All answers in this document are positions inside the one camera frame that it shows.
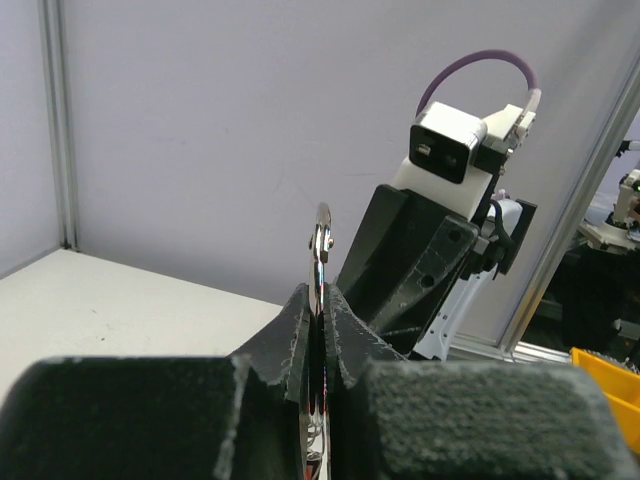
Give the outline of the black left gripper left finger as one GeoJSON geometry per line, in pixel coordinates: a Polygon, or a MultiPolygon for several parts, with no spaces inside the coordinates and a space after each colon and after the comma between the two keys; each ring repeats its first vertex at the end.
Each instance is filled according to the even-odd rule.
{"type": "Polygon", "coordinates": [[[1,409],[5,479],[300,479],[308,288],[227,356],[50,357],[1,409]]]}

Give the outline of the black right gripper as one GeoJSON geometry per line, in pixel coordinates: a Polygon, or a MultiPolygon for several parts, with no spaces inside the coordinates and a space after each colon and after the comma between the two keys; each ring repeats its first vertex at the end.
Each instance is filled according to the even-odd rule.
{"type": "Polygon", "coordinates": [[[376,187],[335,281],[352,309],[374,310],[365,319],[380,335],[423,334],[475,243],[469,274],[506,275],[537,211],[524,200],[491,199],[479,237],[475,225],[447,215],[408,247],[402,238],[411,204],[406,190],[376,187]]]}

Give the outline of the large silver keyring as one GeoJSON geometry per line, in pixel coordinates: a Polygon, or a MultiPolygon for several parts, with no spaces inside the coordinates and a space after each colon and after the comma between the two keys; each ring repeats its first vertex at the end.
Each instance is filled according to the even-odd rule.
{"type": "Polygon", "coordinates": [[[324,332],[326,264],[333,246],[331,212],[327,203],[318,204],[309,240],[310,268],[304,319],[307,334],[308,421],[304,479],[319,479],[326,452],[326,346],[324,332]]]}

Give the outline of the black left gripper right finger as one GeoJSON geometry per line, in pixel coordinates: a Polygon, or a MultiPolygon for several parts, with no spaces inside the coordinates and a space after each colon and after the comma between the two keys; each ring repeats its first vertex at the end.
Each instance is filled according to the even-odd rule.
{"type": "Polygon", "coordinates": [[[333,479],[627,479],[631,452],[582,369],[410,361],[325,293],[333,479]]]}

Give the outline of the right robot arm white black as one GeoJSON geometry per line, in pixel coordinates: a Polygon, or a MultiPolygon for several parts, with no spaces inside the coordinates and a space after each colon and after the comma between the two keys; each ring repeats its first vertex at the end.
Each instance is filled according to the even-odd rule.
{"type": "Polygon", "coordinates": [[[486,198],[471,220],[410,190],[374,191],[336,284],[397,352],[446,360],[482,287],[509,272],[536,213],[486,198]]]}

